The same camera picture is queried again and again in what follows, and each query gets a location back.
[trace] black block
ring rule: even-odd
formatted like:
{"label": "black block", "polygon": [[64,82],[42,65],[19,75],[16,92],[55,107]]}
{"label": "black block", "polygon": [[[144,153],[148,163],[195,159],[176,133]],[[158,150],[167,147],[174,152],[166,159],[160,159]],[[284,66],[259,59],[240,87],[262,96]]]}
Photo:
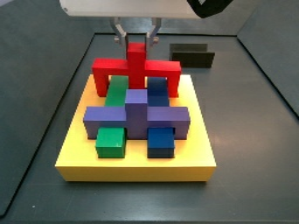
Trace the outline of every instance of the black block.
{"label": "black block", "polygon": [[170,60],[180,61],[182,67],[211,68],[215,52],[207,52],[206,44],[171,44]]}

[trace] blue block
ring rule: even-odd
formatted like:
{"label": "blue block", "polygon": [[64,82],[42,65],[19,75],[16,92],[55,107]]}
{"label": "blue block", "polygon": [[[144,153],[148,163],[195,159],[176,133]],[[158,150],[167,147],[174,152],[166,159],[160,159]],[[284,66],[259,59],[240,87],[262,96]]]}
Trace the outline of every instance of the blue block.
{"label": "blue block", "polygon": [[170,107],[167,79],[163,77],[147,78],[148,107]]}
{"label": "blue block", "polygon": [[147,139],[147,90],[126,91],[127,139]]}
{"label": "blue block", "polygon": [[187,139],[191,116],[186,107],[148,107],[148,128],[175,128],[175,139]]}
{"label": "blue block", "polygon": [[127,112],[124,107],[87,107],[83,118],[88,139],[96,139],[99,128],[124,128]]}
{"label": "blue block", "polygon": [[174,128],[150,128],[147,135],[147,157],[174,158]]}

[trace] navy blue block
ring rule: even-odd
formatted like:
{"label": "navy blue block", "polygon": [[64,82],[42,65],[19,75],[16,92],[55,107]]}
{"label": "navy blue block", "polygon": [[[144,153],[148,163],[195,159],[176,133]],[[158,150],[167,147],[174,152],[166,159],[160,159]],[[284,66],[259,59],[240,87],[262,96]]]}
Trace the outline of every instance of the navy blue block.
{"label": "navy blue block", "polygon": [[148,107],[170,107],[167,79],[163,77],[147,78]]}
{"label": "navy blue block", "polygon": [[147,135],[147,157],[174,158],[174,128],[150,128]]}

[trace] black object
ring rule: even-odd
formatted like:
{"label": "black object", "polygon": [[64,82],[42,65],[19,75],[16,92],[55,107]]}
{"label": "black object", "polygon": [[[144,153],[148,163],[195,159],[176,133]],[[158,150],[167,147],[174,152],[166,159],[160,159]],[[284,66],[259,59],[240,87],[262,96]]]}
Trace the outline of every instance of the black object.
{"label": "black object", "polygon": [[207,52],[206,44],[171,44],[171,58],[182,62],[182,67],[210,68],[215,52]]}
{"label": "black object", "polygon": [[298,11],[299,1],[263,1],[238,39],[299,116]]}
{"label": "black object", "polygon": [[94,37],[58,0],[0,7],[0,216]]}
{"label": "black object", "polygon": [[207,18],[219,14],[228,7],[234,0],[206,0],[200,3],[199,0],[187,0],[194,12],[200,18]]}

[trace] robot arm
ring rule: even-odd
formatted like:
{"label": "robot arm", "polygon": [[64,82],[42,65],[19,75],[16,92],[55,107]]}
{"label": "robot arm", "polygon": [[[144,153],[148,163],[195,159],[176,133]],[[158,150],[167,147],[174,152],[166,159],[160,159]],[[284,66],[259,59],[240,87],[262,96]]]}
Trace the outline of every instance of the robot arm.
{"label": "robot arm", "polygon": [[60,0],[60,6],[74,17],[110,17],[115,41],[127,51],[127,33],[120,18],[152,18],[152,30],[146,34],[146,48],[158,42],[155,36],[162,18],[206,18],[227,8],[232,0]]}

